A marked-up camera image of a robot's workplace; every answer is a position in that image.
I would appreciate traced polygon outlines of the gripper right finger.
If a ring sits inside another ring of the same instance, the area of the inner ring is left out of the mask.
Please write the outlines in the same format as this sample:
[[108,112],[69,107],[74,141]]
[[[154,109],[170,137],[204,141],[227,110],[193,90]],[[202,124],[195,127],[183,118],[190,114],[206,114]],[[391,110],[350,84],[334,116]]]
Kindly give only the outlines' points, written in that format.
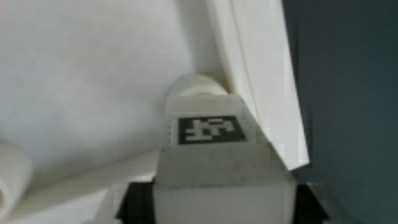
[[350,224],[337,200],[320,184],[296,186],[293,224]]

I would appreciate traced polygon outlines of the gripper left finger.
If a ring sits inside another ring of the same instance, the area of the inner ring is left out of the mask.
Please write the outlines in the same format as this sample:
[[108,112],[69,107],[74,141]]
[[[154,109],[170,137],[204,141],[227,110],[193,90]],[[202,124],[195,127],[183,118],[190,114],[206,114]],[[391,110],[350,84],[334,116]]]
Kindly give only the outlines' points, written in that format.
[[87,224],[156,224],[152,187],[154,179],[113,184]]

